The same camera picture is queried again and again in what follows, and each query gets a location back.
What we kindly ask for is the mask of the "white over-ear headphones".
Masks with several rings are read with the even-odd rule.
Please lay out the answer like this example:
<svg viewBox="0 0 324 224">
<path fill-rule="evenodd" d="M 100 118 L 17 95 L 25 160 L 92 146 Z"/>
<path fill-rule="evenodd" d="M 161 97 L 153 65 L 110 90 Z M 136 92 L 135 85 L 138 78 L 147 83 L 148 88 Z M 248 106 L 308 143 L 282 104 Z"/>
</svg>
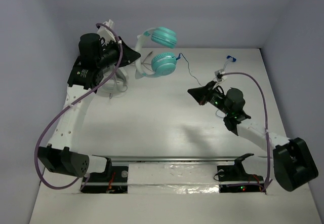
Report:
<svg viewBox="0 0 324 224">
<path fill-rule="evenodd" d="M 124 68 L 119 68 L 116 73 L 103 86 L 101 86 L 97 94 L 103 97 L 120 95 L 128 89 L 129 75 Z"/>
</svg>

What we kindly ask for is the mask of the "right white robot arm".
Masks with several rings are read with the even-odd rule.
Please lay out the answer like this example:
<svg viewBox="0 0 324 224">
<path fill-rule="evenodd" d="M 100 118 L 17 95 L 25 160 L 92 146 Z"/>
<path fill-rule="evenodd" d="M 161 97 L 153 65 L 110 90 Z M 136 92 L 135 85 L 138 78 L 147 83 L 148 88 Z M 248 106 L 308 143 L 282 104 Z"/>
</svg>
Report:
<svg viewBox="0 0 324 224">
<path fill-rule="evenodd" d="M 236 158 L 232 169 L 224 172 L 224 177 L 235 176 L 237 180 L 245 180 L 252 172 L 258 175 L 265 173 L 265 187 L 275 180 L 288 192 L 318 177 L 319 172 L 306 141 L 300 137 L 291 139 L 271 133 L 268 122 L 261 125 L 253 121 L 244 111 L 246 101 L 240 89 L 230 88 L 224 92 L 219 83 L 210 81 L 187 92 L 199 105 L 209 103 L 224 113 L 223 122 L 228 131 L 266 151 L 264 160 L 253 153 Z"/>
</svg>

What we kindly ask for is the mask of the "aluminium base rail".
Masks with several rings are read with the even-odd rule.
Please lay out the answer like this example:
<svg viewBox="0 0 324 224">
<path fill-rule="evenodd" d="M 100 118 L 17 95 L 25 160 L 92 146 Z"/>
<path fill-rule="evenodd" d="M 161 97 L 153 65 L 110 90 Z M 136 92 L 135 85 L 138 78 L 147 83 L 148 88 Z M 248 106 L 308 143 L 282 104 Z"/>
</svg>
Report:
<svg viewBox="0 0 324 224">
<path fill-rule="evenodd" d="M 113 159 L 107 172 L 82 180 L 84 194 L 262 193 L 264 177 L 243 170 L 239 160 Z"/>
</svg>

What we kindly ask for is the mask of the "teal over-ear headphones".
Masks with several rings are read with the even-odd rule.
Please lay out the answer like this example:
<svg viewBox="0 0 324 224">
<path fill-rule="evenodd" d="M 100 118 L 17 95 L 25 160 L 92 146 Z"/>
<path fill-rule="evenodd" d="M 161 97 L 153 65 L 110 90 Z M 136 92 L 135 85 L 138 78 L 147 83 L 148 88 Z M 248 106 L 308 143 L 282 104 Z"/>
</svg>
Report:
<svg viewBox="0 0 324 224">
<path fill-rule="evenodd" d="M 135 45 L 135 51 L 140 53 L 143 45 L 150 38 L 151 41 L 162 45 L 164 47 L 173 49 L 177 44 L 176 33 L 165 27 L 149 28 L 142 34 L 137 36 L 137 42 Z M 177 57 L 174 53 L 165 52 L 155 55 L 151 60 L 152 74 L 147 74 L 142 66 L 141 57 L 135 61 L 135 79 L 147 78 L 158 78 L 168 76 L 172 74 L 177 65 Z"/>
</svg>

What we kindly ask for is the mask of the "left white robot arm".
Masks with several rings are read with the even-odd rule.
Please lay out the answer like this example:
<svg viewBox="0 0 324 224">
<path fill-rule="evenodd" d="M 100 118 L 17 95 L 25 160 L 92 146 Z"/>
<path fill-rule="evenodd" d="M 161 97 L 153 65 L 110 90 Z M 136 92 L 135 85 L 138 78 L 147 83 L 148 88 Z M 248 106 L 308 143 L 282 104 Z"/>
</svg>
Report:
<svg viewBox="0 0 324 224">
<path fill-rule="evenodd" d="M 40 163 L 52 173 L 77 178 L 92 173 L 100 180 L 112 177 L 109 158 L 79 153 L 83 123 L 98 89 L 113 78 L 120 67 L 140 58 L 140 54 L 127 46 L 120 36 L 112 36 L 109 40 L 97 33 L 80 37 L 79 55 L 67 81 L 63 109 L 47 125 L 34 150 L 35 169 L 40 179 L 43 178 Z M 57 126 L 47 146 L 41 146 L 44 135 L 54 123 Z"/>
</svg>

